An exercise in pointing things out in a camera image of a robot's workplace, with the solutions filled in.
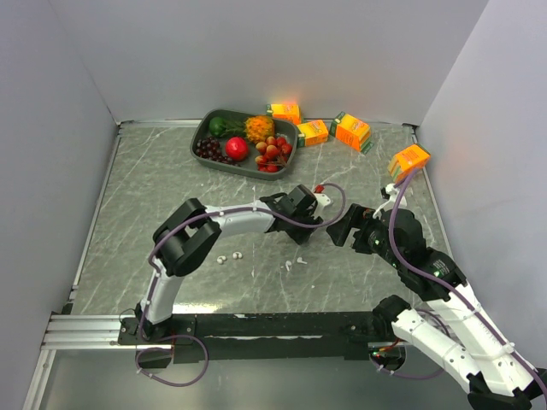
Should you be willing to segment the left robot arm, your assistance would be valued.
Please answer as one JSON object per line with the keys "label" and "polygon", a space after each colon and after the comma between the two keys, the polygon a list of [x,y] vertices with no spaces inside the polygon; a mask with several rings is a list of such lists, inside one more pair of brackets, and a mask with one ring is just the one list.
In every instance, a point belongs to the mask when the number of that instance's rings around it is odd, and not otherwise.
{"label": "left robot arm", "polygon": [[301,184],[289,193],[263,196],[239,206],[205,206],[196,198],[185,201],[153,234],[149,256],[153,273],[136,307],[140,336],[149,343],[167,337],[184,278],[203,264],[218,240],[281,231],[302,244],[323,221],[323,207],[320,196]]}

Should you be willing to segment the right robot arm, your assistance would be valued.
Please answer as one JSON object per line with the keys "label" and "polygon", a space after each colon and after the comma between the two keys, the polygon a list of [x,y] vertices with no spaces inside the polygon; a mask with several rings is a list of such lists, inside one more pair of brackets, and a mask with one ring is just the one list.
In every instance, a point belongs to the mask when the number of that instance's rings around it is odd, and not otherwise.
{"label": "right robot arm", "polygon": [[516,352],[483,311],[458,265],[427,246],[412,212],[375,212],[352,204],[326,231],[339,247],[352,235],[355,252],[377,255],[393,266],[403,284],[451,328],[448,336],[429,325],[398,296],[374,309],[374,333],[419,349],[456,380],[472,408],[529,409],[533,399],[546,394],[546,371]]}

